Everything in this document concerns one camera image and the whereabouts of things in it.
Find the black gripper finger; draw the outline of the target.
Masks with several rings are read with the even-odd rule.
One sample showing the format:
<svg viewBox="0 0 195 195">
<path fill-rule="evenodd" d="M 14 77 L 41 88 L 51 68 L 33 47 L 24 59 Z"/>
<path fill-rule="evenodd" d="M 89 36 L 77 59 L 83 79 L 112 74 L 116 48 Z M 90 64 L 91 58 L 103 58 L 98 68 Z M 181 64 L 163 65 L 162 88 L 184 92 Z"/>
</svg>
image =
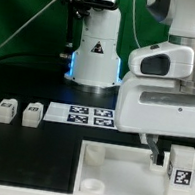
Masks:
<svg viewBox="0 0 195 195">
<path fill-rule="evenodd" d="M 164 140 L 162 137 L 156 134 L 147 134 L 145 135 L 145 138 L 147 140 L 147 144 L 152 151 L 152 160 L 155 165 L 162 166 L 164 163 L 164 148 L 163 143 Z"/>
</svg>

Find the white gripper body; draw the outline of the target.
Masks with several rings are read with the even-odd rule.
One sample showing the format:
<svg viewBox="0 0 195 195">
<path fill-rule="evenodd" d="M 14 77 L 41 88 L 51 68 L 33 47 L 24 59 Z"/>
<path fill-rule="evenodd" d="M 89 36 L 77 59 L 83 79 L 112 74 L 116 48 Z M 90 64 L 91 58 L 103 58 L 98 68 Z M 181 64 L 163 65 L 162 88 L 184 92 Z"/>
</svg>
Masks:
<svg viewBox="0 0 195 195">
<path fill-rule="evenodd" d="M 128 72 L 118 92 L 114 121 L 122 132 L 195 138 L 195 96 L 180 93 L 176 80 Z"/>
</svg>

